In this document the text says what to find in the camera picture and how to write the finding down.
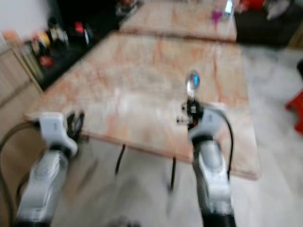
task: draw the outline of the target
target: white wall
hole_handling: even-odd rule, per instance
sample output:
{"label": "white wall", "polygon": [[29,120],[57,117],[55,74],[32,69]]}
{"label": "white wall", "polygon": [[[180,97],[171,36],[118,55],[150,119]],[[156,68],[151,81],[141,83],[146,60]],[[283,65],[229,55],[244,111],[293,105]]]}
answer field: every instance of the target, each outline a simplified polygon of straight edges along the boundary
{"label": "white wall", "polygon": [[47,28],[47,0],[0,0],[0,31],[16,30],[21,38]]}

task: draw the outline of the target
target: table leg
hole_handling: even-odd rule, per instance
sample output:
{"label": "table leg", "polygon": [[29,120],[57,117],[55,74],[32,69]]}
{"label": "table leg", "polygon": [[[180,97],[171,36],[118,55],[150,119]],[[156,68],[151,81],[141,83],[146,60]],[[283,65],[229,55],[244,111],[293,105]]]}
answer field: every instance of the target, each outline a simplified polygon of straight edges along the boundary
{"label": "table leg", "polygon": [[170,191],[171,192],[174,190],[175,174],[176,174],[176,164],[177,164],[176,157],[173,157],[173,160],[172,160],[172,171],[171,171],[171,181],[170,181]]}
{"label": "table leg", "polygon": [[118,173],[119,173],[119,167],[120,167],[120,163],[121,163],[121,159],[122,159],[122,156],[124,154],[124,151],[125,151],[125,144],[123,144],[123,146],[122,146],[122,149],[121,149],[121,152],[120,152],[117,164],[116,164],[115,176],[117,176]]}

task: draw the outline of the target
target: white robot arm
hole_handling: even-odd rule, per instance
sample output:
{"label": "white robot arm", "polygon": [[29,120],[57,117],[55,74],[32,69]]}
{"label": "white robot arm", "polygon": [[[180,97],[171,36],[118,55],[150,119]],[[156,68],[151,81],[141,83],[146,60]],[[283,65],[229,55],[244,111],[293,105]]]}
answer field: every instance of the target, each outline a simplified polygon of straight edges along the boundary
{"label": "white robot arm", "polygon": [[78,145],[84,114],[75,123],[66,122],[62,113],[43,113],[39,117],[40,130],[47,149],[31,169],[29,181],[18,208],[15,226],[50,226],[65,182],[68,162]]}
{"label": "white robot arm", "polygon": [[196,174],[200,211],[205,227],[235,227],[229,182],[230,163],[227,168],[220,146],[215,140],[215,134],[225,120],[231,133],[231,162],[232,128],[222,108],[202,104],[195,99],[199,83],[198,73],[192,71],[186,80],[188,99],[182,105],[182,110],[188,116],[184,122],[187,123],[188,138],[194,147],[192,165]]}

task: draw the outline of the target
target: tiled floor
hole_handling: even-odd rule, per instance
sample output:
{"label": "tiled floor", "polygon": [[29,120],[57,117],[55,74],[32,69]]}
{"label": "tiled floor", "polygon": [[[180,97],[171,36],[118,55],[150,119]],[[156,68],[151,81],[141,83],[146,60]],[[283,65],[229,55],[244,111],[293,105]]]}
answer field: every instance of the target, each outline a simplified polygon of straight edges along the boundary
{"label": "tiled floor", "polygon": [[238,225],[302,226],[303,136],[285,103],[303,88],[296,63],[303,52],[243,47],[262,176],[257,182],[232,178]]}
{"label": "tiled floor", "polygon": [[[303,52],[243,47],[262,176],[232,177],[239,227],[299,227],[303,221],[303,136],[285,103],[303,87],[296,63]],[[142,227],[201,226],[190,165],[177,164],[167,190],[171,160],[127,150],[114,178],[120,146],[92,140],[72,162],[53,226],[104,226],[126,215]]]}

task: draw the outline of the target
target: marble table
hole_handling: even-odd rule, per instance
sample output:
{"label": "marble table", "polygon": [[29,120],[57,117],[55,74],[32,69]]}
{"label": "marble table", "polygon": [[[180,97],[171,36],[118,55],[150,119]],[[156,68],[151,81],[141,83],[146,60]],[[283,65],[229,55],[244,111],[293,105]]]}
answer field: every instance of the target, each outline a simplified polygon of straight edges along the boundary
{"label": "marble table", "polygon": [[234,17],[212,21],[212,3],[150,2],[126,20],[121,32],[236,42]]}
{"label": "marble table", "polygon": [[[234,129],[232,172],[260,173],[241,50],[232,44],[113,33],[65,73],[27,111],[85,111],[83,134],[191,162],[187,127],[177,125],[186,74],[201,75],[197,98],[227,106]],[[228,160],[229,134],[217,135]]]}

